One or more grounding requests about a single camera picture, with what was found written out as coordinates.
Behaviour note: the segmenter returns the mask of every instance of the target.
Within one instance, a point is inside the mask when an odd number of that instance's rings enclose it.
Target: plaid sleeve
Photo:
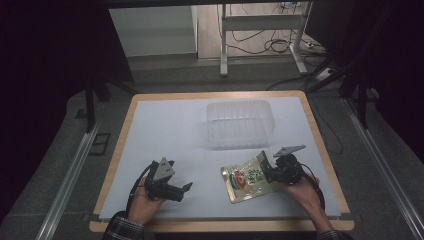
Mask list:
[[[353,240],[353,238],[346,233],[332,230],[318,235],[318,240]]]
[[[132,222],[117,213],[110,220],[103,235],[103,240],[138,240],[142,239],[143,225]]]

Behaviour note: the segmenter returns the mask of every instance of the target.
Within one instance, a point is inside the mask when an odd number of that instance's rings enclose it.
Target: white metal frame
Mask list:
[[[226,4],[222,5],[221,16],[221,76],[228,75],[227,57],[227,32],[229,31],[251,31],[251,30],[287,30],[297,29],[296,39],[290,44],[290,51],[296,62],[301,75],[306,74],[305,64],[299,54],[299,44],[305,30],[306,22],[311,9],[311,2],[306,2],[302,14],[294,15],[255,15],[255,16],[227,16]]]

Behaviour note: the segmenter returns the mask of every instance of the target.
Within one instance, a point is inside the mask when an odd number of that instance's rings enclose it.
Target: white wall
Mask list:
[[[197,52],[191,6],[110,9],[127,57]]]

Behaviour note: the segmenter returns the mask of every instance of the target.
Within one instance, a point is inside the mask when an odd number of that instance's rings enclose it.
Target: package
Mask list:
[[[221,168],[231,203],[268,194],[279,188],[278,183],[267,181],[261,165],[269,165],[264,151],[242,165]]]

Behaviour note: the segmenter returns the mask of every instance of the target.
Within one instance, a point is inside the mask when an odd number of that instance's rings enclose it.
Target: plastic container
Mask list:
[[[264,146],[275,127],[265,100],[210,103],[207,123],[212,147],[222,149]]]

